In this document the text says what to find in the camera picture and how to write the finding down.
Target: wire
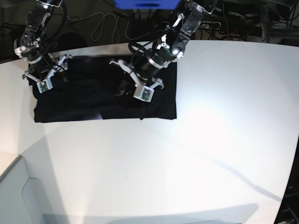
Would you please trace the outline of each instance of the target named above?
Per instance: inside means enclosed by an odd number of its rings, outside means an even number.
[[[210,40],[212,38],[212,32],[211,33],[207,32],[207,33],[210,35],[209,38],[208,38],[208,40]]]
[[[61,3],[61,6],[60,6],[64,12],[63,16],[62,16],[62,19],[61,19],[61,24],[58,28],[58,30],[53,34],[52,37],[50,37],[47,42],[52,42],[52,41],[55,41],[59,35],[62,33],[64,27],[67,25],[67,9],[66,9],[66,5],[64,2]]]
[[[286,22],[275,22],[275,23],[273,23],[273,24],[271,24],[271,25],[280,24],[280,23],[288,24],[288,23],[286,23]],[[299,28],[299,26],[295,26],[295,25],[292,25],[292,24],[289,24],[289,25],[290,25],[290,27],[293,27],[293,28]]]
[[[100,40],[100,38],[102,37],[102,34],[103,34],[103,28],[104,28],[105,19],[106,19],[107,16],[112,15],[114,17],[114,20],[115,20],[115,28],[114,28],[113,33],[112,33],[111,41],[114,42],[114,36],[115,36],[115,33],[117,32],[118,38],[117,38],[117,42],[116,43],[119,43],[120,42],[120,33],[119,33],[119,29],[118,29],[119,18],[120,18],[119,16],[116,17],[113,13],[104,14],[104,13],[100,12],[100,13],[94,13],[92,15],[89,15],[89,16],[81,18],[81,19],[75,19],[75,20],[72,19],[72,18],[70,18],[69,15],[67,15],[67,17],[68,17],[68,19],[70,21],[78,22],[78,21],[89,19],[89,18],[94,17],[96,15],[102,15],[103,18],[99,21],[98,25],[93,30],[93,32],[91,34],[91,40],[93,42],[97,42],[97,41]],[[143,37],[145,37],[145,36],[147,36],[147,35],[150,34],[150,32],[147,32],[146,34],[144,34],[142,36],[139,36],[139,37],[136,37],[136,38],[130,38],[130,37],[128,37],[128,28],[129,28],[129,25],[130,25],[130,21],[128,21],[128,23],[127,23],[126,30],[125,30],[125,36],[130,41],[138,40],[138,39],[143,38]],[[100,28],[100,34],[99,34],[98,37],[94,37],[94,34],[98,30],[98,28]]]
[[[69,23],[68,25],[70,26],[70,28],[71,28],[72,30],[76,31],[76,33],[79,34],[79,31],[78,31],[76,28],[73,27],[73,24],[72,24],[72,23],[71,23],[71,24]]]
[[[292,30],[289,30],[289,31],[283,31],[283,30],[281,30],[281,29],[277,29],[277,28],[274,28],[274,27],[271,27],[271,29],[277,30],[277,31],[279,31],[280,33],[283,33],[283,34],[289,34],[290,32],[292,32]]]
[[[295,16],[295,18],[293,20],[297,19],[298,16],[299,16],[299,13]]]
[[[134,69],[134,66],[133,66],[133,64],[135,64],[135,63],[137,63],[145,54],[147,54],[147,49],[145,48],[147,45],[149,45],[150,43],[153,43],[154,41],[156,41],[157,39],[155,39],[155,40],[153,40],[153,41],[150,41],[150,42],[147,42],[146,44],[144,44],[144,45],[140,45],[140,44],[137,44],[137,48],[138,48],[138,50],[136,50],[135,51],[135,53],[132,55],[132,57],[131,57],[131,62],[130,62],[130,65],[131,65],[131,69],[132,69],[132,71],[134,71],[135,72],[135,69]],[[136,60],[136,61],[134,61],[134,63],[133,63],[133,59],[134,59],[134,57],[138,54],[138,53],[141,53],[141,55],[139,56],[139,58]]]
[[[10,35],[15,29],[18,29],[20,27],[24,27],[25,25],[18,25],[18,24],[9,24],[7,22],[3,23],[2,25],[0,25],[0,31],[2,29],[10,29],[10,32],[7,34],[0,34],[0,36],[4,37],[4,36],[8,36]]]
[[[62,66],[59,65],[59,64],[55,64],[54,66],[55,66],[55,67],[59,67],[59,68],[61,68],[63,71],[65,71],[64,67],[62,67]]]
[[[295,12],[296,12],[296,8],[297,8],[297,4],[293,7],[294,12],[293,12],[293,17],[292,17],[292,19],[291,19],[291,23],[290,23],[290,25],[292,25],[292,23],[293,23],[294,15],[295,15]]]
[[[42,39],[41,39],[40,44],[41,44],[41,47],[40,47],[40,55],[43,57],[44,61],[45,61],[45,62],[46,62],[46,63],[47,63],[53,70],[55,70],[56,72],[58,72],[60,75],[63,76],[63,74],[62,74],[60,71],[58,71],[58,69],[55,68],[55,66],[60,67],[59,65],[56,65],[56,64],[55,64],[55,65],[52,65],[50,62],[47,61],[47,59],[46,59],[46,57],[45,57],[45,55],[44,55],[44,54],[47,54],[47,52],[44,51],[44,49],[43,49],[43,47],[42,47]]]
[[[223,16],[224,16],[224,19],[225,19],[225,22],[226,22],[226,26],[228,28],[228,20],[227,20],[227,18],[225,16],[225,12],[224,12],[224,2],[222,3],[222,10],[223,10]]]

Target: white tabletop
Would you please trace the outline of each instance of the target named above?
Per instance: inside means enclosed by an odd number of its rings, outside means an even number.
[[[0,148],[25,157],[60,223],[274,222],[299,135],[299,48],[191,41],[173,121],[35,124],[26,67],[0,65]]]

